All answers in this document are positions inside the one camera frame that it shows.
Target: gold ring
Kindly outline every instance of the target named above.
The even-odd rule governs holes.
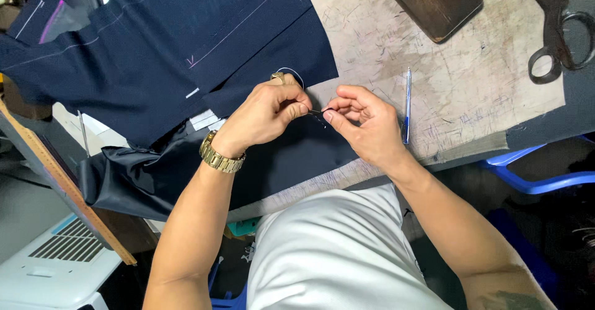
[[[271,74],[271,80],[274,78],[279,78],[281,80],[281,85],[285,85],[285,73],[277,72],[277,73]]]

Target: air vent grille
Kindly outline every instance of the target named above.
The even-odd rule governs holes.
[[[103,249],[99,240],[78,218],[67,224],[33,253],[33,258],[91,261]]]

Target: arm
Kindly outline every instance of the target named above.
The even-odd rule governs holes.
[[[286,74],[285,80],[288,85],[275,86],[279,79],[257,85],[215,135],[213,149],[227,158],[240,156],[251,145],[279,137],[294,118],[312,109],[293,77]],[[284,107],[286,100],[295,102]],[[201,162],[165,223],[145,310],[211,308],[207,276],[221,245],[233,178]]]
[[[457,274],[470,309],[555,309],[514,248],[470,204],[405,149],[395,109],[361,86],[339,86],[324,113],[365,161],[405,196],[424,231]],[[359,127],[349,120],[359,121]]]

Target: black scissors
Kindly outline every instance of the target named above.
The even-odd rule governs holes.
[[[568,0],[536,0],[543,9],[546,19],[543,26],[543,48],[540,48],[529,58],[529,78],[538,85],[550,83],[562,73],[562,65],[569,70],[578,70],[585,67],[595,56],[595,19],[586,12],[568,12]],[[578,20],[588,30],[590,37],[589,50],[586,58],[575,63],[570,49],[564,41],[564,23],[568,20]],[[552,68],[546,75],[536,77],[533,75],[533,65],[543,56],[552,58]]]

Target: wooden ruler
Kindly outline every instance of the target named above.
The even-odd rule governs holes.
[[[37,137],[33,131],[23,127],[17,120],[15,120],[8,112],[3,101],[0,101],[0,111],[18,132],[21,138],[23,138],[27,146],[29,146],[37,158],[39,158],[46,171],[48,171],[50,176],[54,178],[58,186],[69,196],[72,202],[78,207],[78,210],[90,221],[93,228],[95,228],[114,251],[120,255],[122,261],[127,265],[136,264],[136,260],[132,254],[122,246],[120,241],[114,236],[112,231],[108,229],[99,216],[95,214],[93,209],[86,205],[83,195],[78,187],[73,183],[72,179],[68,177],[64,169],[58,164],[39,137]]]

